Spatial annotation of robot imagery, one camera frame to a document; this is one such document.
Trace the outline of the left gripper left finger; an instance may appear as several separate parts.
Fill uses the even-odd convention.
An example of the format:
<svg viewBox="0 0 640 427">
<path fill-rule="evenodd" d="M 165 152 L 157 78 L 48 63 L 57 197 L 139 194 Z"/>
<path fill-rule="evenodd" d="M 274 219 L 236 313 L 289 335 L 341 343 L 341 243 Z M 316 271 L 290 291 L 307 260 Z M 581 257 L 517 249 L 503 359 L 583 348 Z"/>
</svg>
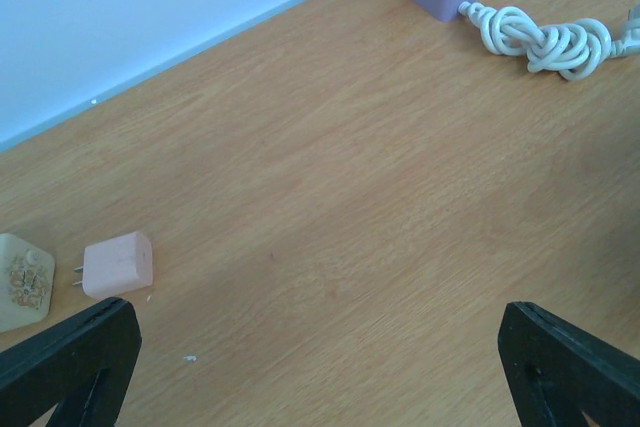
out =
<svg viewBox="0 0 640 427">
<path fill-rule="evenodd" d="M 1 424 L 113 426 L 142 344 L 132 303 L 107 298 L 1 353 Z"/>
</svg>

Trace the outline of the pink plug adapter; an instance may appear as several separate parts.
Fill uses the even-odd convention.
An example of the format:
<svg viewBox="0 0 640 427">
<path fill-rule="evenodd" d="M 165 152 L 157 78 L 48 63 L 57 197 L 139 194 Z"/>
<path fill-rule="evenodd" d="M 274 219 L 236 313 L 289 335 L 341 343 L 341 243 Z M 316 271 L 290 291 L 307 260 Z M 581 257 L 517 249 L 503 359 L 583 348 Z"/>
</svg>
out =
<svg viewBox="0 0 640 427">
<path fill-rule="evenodd" d="M 141 231 L 131 232 L 84 249 L 82 278 L 73 283 L 92 299 L 103 300 L 153 285 L 152 244 Z"/>
</svg>

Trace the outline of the beige cube socket adapter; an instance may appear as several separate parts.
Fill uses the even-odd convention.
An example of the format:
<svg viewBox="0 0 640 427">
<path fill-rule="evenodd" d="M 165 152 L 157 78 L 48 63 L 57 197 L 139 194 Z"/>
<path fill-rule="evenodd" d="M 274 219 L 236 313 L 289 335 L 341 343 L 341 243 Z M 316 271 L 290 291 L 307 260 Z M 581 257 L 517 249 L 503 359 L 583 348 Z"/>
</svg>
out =
<svg viewBox="0 0 640 427">
<path fill-rule="evenodd" d="M 10 233 L 1 234 L 1 332 L 42 321 L 49 314 L 54 257 Z"/>
</svg>

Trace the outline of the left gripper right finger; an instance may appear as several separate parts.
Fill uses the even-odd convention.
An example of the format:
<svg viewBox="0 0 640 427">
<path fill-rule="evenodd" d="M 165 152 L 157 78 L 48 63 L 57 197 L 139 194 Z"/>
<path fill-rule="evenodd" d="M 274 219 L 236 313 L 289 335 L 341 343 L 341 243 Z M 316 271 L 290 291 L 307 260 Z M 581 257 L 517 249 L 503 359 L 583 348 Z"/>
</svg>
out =
<svg viewBox="0 0 640 427">
<path fill-rule="evenodd" d="M 637 426 L 639 360 L 531 302 L 506 305 L 498 351 L 523 426 Z"/>
</svg>

